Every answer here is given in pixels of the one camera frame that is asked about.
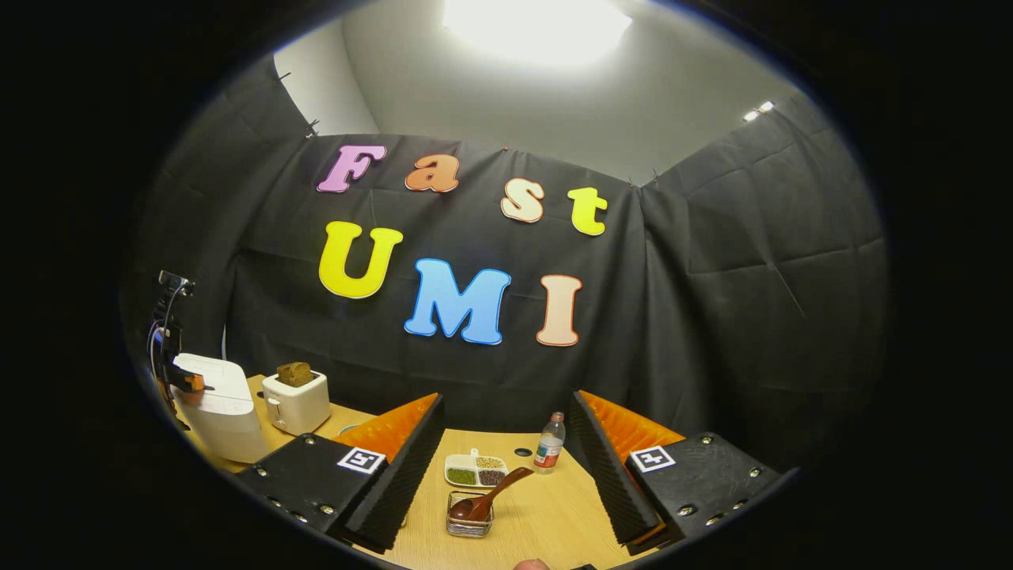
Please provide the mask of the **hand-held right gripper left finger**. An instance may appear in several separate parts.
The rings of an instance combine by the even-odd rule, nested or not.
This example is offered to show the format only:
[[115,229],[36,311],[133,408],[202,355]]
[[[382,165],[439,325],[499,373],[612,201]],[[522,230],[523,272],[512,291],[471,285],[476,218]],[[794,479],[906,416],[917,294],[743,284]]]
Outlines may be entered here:
[[294,437],[237,479],[297,523],[383,554],[444,434],[443,400],[428,394],[333,438]]

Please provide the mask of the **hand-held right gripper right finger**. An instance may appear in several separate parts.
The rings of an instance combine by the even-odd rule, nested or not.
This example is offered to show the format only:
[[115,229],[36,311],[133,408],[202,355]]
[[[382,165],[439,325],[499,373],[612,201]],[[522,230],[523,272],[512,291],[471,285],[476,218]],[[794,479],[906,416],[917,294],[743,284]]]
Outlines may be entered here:
[[571,430],[631,555],[726,526],[780,481],[778,470],[716,433],[681,435],[585,390],[572,394]]

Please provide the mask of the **white rice cooker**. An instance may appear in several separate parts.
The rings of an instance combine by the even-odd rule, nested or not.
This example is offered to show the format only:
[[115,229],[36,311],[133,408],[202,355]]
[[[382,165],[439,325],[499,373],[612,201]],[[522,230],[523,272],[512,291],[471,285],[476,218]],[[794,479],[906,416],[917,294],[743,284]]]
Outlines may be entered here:
[[202,393],[173,386],[182,420],[205,447],[227,461],[256,463],[268,454],[267,440],[241,367],[223,360],[181,353],[173,363],[205,382]]

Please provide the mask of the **metal wire chopstick holder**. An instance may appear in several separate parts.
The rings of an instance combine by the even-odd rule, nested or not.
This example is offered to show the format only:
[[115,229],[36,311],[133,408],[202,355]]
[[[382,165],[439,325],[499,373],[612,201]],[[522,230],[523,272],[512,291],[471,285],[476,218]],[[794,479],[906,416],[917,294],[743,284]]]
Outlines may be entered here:
[[484,497],[484,493],[472,493],[464,490],[453,490],[448,495],[446,501],[446,533],[456,535],[461,538],[484,538],[489,534],[492,524],[495,522],[495,508],[491,506],[486,513],[486,519],[466,520],[453,516],[453,509],[463,500],[479,500]]

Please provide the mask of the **brown wooden spoon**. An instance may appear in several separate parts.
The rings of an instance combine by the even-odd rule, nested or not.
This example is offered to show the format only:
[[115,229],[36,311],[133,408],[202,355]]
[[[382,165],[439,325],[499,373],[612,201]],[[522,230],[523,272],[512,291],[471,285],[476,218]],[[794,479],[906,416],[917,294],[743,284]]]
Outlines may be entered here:
[[488,494],[477,498],[463,499],[456,502],[446,513],[449,519],[454,522],[484,523],[491,514],[495,498],[509,487],[525,477],[533,475],[534,470],[529,468],[517,468],[511,470],[506,476]]

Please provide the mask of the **white divided plate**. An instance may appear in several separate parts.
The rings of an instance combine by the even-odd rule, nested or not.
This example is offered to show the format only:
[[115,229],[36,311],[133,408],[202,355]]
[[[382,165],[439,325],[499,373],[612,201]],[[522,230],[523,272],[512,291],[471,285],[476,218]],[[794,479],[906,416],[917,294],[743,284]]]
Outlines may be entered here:
[[[488,457],[488,455],[479,454],[478,450],[470,450],[467,454],[450,454],[450,455],[448,455],[448,457],[446,457],[446,459],[444,461],[444,478],[445,478],[446,483],[449,483],[449,481],[446,479],[446,476],[445,476],[446,469],[448,469],[448,468],[474,469],[474,470],[477,471],[477,477],[478,477],[478,472],[481,469],[478,469],[477,466],[476,466],[475,458],[477,458],[477,457]],[[503,470],[503,472],[506,472],[506,473],[510,472],[510,470],[508,468],[502,469],[502,470]],[[481,484],[479,484],[479,480],[478,480],[478,484],[475,484],[475,486],[473,486],[473,487],[458,486],[458,484],[452,484],[452,486],[460,487],[460,488],[470,488],[470,489],[492,489],[492,488],[494,488],[494,487],[481,486]]]

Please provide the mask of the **clear plastic water bottle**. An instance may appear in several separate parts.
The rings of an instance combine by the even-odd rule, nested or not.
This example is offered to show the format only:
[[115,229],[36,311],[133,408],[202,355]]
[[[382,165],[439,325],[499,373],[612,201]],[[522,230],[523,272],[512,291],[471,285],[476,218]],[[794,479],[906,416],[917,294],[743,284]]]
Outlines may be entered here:
[[539,475],[552,473],[560,460],[562,447],[567,439],[564,412],[554,412],[544,426],[534,455],[534,470]]

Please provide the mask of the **white toaster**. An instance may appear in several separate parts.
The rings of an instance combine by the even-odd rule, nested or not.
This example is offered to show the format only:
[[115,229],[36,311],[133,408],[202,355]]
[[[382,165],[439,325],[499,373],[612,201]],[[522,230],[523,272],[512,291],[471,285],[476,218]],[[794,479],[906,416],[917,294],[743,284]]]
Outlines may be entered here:
[[327,376],[315,370],[306,385],[283,385],[274,374],[261,382],[267,408],[267,421],[276,429],[290,435],[314,432],[332,415]]

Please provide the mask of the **black backdrop cloth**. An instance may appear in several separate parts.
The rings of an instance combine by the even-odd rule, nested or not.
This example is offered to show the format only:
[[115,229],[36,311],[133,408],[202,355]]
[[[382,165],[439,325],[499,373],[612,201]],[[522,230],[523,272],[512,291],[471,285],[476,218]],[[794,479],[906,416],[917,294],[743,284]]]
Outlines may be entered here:
[[184,349],[307,361],[379,414],[441,393],[458,429],[533,432],[571,393],[714,431],[778,470],[859,415],[889,264],[859,166],[793,94],[631,188],[419,135],[309,138],[267,60],[211,101],[138,209],[120,310],[161,270]]

